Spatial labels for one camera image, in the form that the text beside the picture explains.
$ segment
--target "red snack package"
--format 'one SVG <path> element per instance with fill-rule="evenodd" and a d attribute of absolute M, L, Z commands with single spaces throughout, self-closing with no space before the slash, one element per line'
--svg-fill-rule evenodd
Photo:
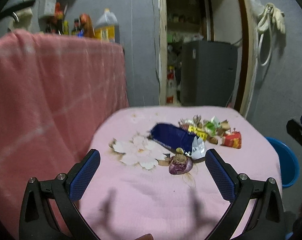
<path fill-rule="evenodd" d="M 232 132 L 231 134 L 224 133 L 222 137 L 223 146 L 233 147 L 236 149 L 241 148 L 241 133 L 240 132 Z"/>

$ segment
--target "flower pattern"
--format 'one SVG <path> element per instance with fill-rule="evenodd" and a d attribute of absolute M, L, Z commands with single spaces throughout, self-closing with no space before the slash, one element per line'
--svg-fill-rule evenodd
<path fill-rule="evenodd" d="M 126 165 L 140 164 L 150 170 L 158 166 L 158 161 L 164 161 L 171 152 L 155 141 L 149 140 L 140 134 L 133 136 L 132 141 L 114 141 L 112 148 L 123 154 L 121 162 Z"/>

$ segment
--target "blue bucket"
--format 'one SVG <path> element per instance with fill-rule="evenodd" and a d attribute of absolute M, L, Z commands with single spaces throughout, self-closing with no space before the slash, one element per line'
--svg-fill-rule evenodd
<path fill-rule="evenodd" d="M 276 150 L 280 161 L 282 188 L 291 187 L 299 177 L 299 162 L 290 148 L 281 141 L 266 137 L 268 142 Z"/>

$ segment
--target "metal screw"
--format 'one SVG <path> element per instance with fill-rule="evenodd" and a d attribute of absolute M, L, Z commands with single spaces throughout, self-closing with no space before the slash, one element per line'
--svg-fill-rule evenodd
<path fill-rule="evenodd" d="M 29 178 L 29 183 L 33 183 L 33 182 L 35 182 L 35 177 L 31 177 L 31 178 Z"/>
<path fill-rule="evenodd" d="M 60 174 L 57 176 L 57 179 L 58 179 L 58 180 L 63 180 L 63 179 L 65 179 L 65 174 L 64 174 L 64 173 L 60 173 Z"/>
<path fill-rule="evenodd" d="M 276 180 L 275 180 L 274 178 L 270 178 L 270 179 L 269 179 L 269 182 L 270 182 L 271 184 L 275 184 Z"/>
<path fill-rule="evenodd" d="M 241 173 L 239 175 L 239 178 L 242 179 L 242 180 L 246 180 L 248 178 L 248 176 L 246 174 L 244 174 L 244 173 Z"/>

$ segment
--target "onion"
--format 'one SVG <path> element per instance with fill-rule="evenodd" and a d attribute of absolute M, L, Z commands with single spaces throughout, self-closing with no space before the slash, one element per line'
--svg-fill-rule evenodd
<path fill-rule="evenodd" d="M 173 156 L 169 163 L 169 173 L 173 175 L 180 175 L 189 172 L 193 167 L 191 158 L 183 155 L 176 154 Z"/>

